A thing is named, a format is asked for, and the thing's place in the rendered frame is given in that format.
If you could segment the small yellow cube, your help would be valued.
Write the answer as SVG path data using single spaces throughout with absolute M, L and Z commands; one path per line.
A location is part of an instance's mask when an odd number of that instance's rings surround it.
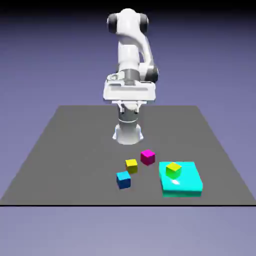
M 127 159 L 125 161 L 125 166 L 129 174 L 134 174 L 138 172 L 138 163 L 136 159 Z

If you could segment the small blue cube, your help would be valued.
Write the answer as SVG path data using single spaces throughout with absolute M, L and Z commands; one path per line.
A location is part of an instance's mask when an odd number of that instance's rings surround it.
M 131 176 L 128 171 L 116 173 L 116 182 L 119 189 L 126 189 L 131 187 Z

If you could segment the large cyan box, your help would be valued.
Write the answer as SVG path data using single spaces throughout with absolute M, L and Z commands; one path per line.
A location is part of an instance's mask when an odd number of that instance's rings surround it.
M 158 165 L 162 195 L 164 197 L 200 197 L 203 182 L 193 161 L 176 161 L 181 165 L 181 174 L 177 179 L 166 176 L 166 166 L 171 161 L 161 161 Z

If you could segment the small yellow-green cube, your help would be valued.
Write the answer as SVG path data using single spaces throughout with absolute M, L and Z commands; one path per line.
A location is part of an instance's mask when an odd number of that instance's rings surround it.
M 166 176 L 173 180 L 177 179 L 181 175 L 181 172 L 182 166 L 175 162 L 169 163 L 165 168 Z

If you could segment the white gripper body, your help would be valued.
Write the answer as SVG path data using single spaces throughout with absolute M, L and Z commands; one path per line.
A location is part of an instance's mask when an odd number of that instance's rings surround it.
M 135 81 L 135 85 L 125 85 L 123 80 L 106 80 L 103 89 L 106 101 L 154 101 L 156 85 L 153 82 Z

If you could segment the small magenta cube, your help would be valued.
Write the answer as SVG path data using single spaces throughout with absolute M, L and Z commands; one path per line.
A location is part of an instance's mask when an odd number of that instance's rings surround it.
M 140 153 L 140 161 L 146 166 L 153 164 L 155 160 L 156 160 L 156 154 L 150 149 L 143 150 Z

